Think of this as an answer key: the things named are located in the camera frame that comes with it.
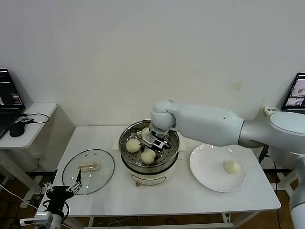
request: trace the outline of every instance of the pot lid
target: pot lid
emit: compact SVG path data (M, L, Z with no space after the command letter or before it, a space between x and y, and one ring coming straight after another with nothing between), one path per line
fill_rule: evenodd
M63 184L73 185L79 170L81 170L82 187L77 195L88 195L104 187L111 179L114 160L108 152L101 149L83 151L66 165L62 174Z

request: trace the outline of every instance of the white wall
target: white wall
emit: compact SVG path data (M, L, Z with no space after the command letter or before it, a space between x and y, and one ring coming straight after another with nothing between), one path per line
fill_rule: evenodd
M0 67L79 125L163 98L253 118L305 70L303 0L3 0Z

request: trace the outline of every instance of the computer mouse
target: computer mouse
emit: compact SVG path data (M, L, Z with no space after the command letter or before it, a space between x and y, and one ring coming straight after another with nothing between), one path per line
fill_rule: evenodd
M24 133L25 122L17 122L10 126L10 136L18 137Z

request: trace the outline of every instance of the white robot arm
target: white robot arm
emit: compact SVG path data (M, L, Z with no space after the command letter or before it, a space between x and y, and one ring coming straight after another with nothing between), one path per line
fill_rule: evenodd
M165 100L151 110L149 133L143 142L162 148L168 131L214 146L240 145L256 148L268 145L270 157L280 166L295 169L301 183L290 201L296 229L305 218L305 115L277 112L255 121L239 118L232 111L200 105L179 105Z

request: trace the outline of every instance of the floor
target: floor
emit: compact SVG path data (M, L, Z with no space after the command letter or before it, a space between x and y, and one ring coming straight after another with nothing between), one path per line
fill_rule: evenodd
M275 182L274 174L267 174L269 181ZM50 177L46 176L41 181L41 185L44 181L49 180ZM23 197L27 192L27 187L22 184L19 180L9 181L6 188L16 195ZM33 200L31 204L38 206L41 199L38 196L37 199ZM279 217L282 229L293 229L289 211L289 198L284 191L278 191L278 197L282 203L282 207L279 209ZM18 226L13 226L14 222L19 221L22 218L30 218L35 214L34 208L19 208L20 200L14 196L11 196L3 190L0 193L0 229L18 229ZM233 214L232 218L237 217L238 214ZM94 226L106 227L112 220L121 220L124 217L98 217L95 218ZM88 225L89 218L79 218L84 224ZM141 216L141 217L129 217L128 219L115 222L110 226L145 226L145 225L172 225L172 224L198 224L198 223L215 223L222 222L222 216L220 214L212 215L183 215L183 216ZM32 229L33 226L26 226L23 229ZM261 212L253 219L239 227L239 229L278 229L277 213L276 211Z

